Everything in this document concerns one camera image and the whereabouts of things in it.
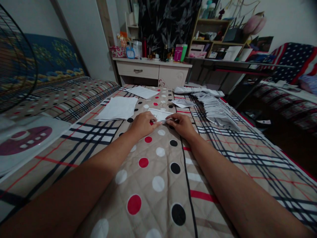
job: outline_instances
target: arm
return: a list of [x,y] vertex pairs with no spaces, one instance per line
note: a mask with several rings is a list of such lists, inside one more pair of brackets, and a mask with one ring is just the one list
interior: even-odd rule
[[140,113],[131,128],[68,173],[0,227],[1,237],[70,237],[98,201],[132,147],[161,125]]
[[221,155],[175,113],[167,123],[185,138],[207,181],[241,237],[313,237],[312,232],[261,186]]

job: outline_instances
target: pink bag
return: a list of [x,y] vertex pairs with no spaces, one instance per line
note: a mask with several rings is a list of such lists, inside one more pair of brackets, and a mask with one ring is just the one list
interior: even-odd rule
[[125,56],[125,48],[119,46],[111,46],[110,47],[111,56],[117,58],[124,58]]

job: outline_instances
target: desk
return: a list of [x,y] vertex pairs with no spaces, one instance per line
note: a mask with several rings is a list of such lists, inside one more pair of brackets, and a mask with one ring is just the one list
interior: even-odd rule
[[188,63],[115,57],[112,59],[116,62],[119,75],[157,79],[158,86],[164,85],[169,88],[184,86],[188,70],[192,67]]

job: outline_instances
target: black patterned curtain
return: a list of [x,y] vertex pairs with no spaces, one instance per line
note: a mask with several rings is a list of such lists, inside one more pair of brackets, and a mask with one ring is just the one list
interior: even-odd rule
[[201,0],[139,0],[139,36],[152,51],[188,44]]

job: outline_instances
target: mattress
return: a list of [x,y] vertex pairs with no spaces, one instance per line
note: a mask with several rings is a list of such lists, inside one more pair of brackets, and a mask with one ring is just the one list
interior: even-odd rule
[[[124,85],[111,97],[136,97]],[[66,134],[0,184],[1,220],[126,132],[149,108],[188,115],[200,136],[271,194],[304,225],[317,231],[317,182],[227,105],[241,132],[209,122],[203,105],[169,88],[147,87],[159,95],[138,98],[128,120],[98,122],[110,98]],[[170,101],[187,99],[191,108]],[[167,124],[141,139],[77,231],[79,237],[233,237],[234,226],[206,181],[189,144]]]
[[253,95],[302,130],[317,137],[317,104],[266,84],[259,84]]
[[2,115],[14,121],[43,115],[74,123],[119,87],[116,82],[79,77],[37,89]]

